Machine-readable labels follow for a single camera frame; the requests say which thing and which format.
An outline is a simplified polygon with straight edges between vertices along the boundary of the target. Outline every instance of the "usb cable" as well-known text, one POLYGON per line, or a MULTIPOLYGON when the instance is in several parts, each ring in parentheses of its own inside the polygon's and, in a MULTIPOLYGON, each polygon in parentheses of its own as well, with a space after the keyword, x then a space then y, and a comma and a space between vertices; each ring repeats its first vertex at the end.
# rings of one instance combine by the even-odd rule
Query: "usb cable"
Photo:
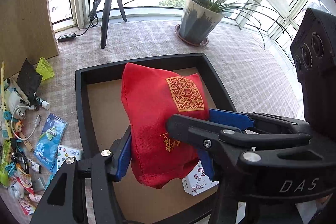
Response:
MULTIPOLYGON (((15 113, 19 108, 32 109, 32 108, 29 107, 29 106, 17 106, 17 107, 14 109, 13 113, 15 113)), ((26 140, 28 140, 28 139, 34 134, 36 128, 37 128, 38 125, 40 124, 40 121, 41 121, 42 116, 41 116, 41 115, 38 115, 38 117, 36 118, 36 121, 35 121, 35 126, 34 126, 33 131, 32 131, 31 134, 30 134, 27 138, 25 138, 25 139, 22 139, 22 138, 18 137, 18 136, 15 134, 15 130, 13 129, 13 118, 14 118, 14 115, 12 115, 12 120, 11 120, 11 123, 10 123, 12 133, 13 133, 14 136, 15 136, 16 138, 18 138, 19 140, 21 140, 21 141, 26 141, 26 140)))

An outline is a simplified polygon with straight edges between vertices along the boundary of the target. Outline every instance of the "gray flower pot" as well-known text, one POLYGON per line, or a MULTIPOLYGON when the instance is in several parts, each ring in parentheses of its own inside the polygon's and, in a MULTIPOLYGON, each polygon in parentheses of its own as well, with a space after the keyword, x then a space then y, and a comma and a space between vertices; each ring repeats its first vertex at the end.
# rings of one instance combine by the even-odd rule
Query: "gray flower pot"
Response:
POLYGON ((210 11, 192 0, 186 0, 179 35, 193 44, 200 44, 221 21, 224 14, 210 11))

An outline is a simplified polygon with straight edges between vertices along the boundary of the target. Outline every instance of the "red bag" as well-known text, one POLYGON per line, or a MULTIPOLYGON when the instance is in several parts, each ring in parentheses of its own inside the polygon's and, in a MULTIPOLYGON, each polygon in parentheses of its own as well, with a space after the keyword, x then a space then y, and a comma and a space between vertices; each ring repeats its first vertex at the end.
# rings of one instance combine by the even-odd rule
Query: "red bag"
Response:
POLYGON ((121 100, 131 123, 131 166, 138 182, 160 189, 168 181, 189 174, 199 161, 196 150, 170 138, 165 124, 177 113, 209 118, 199 75, 182 77, 127 63, 121 100))

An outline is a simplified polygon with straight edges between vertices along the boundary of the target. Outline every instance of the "white box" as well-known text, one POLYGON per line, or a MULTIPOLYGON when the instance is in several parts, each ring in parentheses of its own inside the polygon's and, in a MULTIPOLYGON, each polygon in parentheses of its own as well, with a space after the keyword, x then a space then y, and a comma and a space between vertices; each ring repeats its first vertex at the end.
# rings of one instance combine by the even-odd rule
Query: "white box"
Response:
POLYGON ((65 162, 68 157, 74 157, 76 160, 82 159, 83 150, 68 147, 65 145, 58 145, 58 152, 57 152, 57 171, 61 167, 61 165, 65 162))
POLYGON ((182 179, 184 191, 191 195, 202 193, 211 187, 218 184, 218 181, 211 181, 204 173, 201 161, 194 167, 194 169, 182 179))

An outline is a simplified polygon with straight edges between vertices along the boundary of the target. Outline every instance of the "camera lens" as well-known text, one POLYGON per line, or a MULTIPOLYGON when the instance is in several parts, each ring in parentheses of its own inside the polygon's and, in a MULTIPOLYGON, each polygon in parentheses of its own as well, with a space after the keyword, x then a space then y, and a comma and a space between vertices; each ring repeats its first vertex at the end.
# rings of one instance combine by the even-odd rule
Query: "camera lens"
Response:
POLYGON ((311 61, 311 53, 310 53, 310 50, 309 50, 309 48, 306 44, 303 44, 301 53, 302 53, 302 59, 303 59, 303 63, 305 65, 305 67, 307 69, 310 69, 311 68, 311 62, 312 62, 311 61))
POLYGON ((316 32, 313 32, 313 34, 311 35, 311 45, 317 57, 322 57, 323 44, 322 44, 320 36, 316 32))
POLYGON ((301 60, 298 56, 295 56, 294 64, 295 64, 296 70, 300 71, 301 70, 301 60))

